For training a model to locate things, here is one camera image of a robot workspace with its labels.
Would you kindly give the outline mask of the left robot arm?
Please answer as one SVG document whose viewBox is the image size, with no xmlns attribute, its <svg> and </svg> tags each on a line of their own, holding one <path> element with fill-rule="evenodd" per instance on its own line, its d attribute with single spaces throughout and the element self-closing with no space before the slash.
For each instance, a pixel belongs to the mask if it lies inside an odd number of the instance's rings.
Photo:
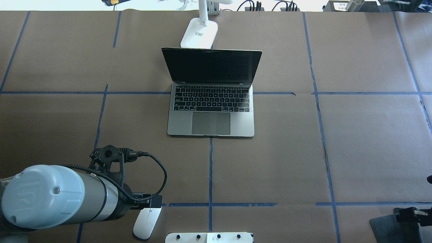
<svg viewBox="0 0 432 243">
<path fill-rule="evenodd" d="M 1 179 L 1 234 L 122 218 L 129 210 L 160 209 L 162 196 L 119 189 L 110 178 L 60 165 L 34 165 Z"/>
</svg>

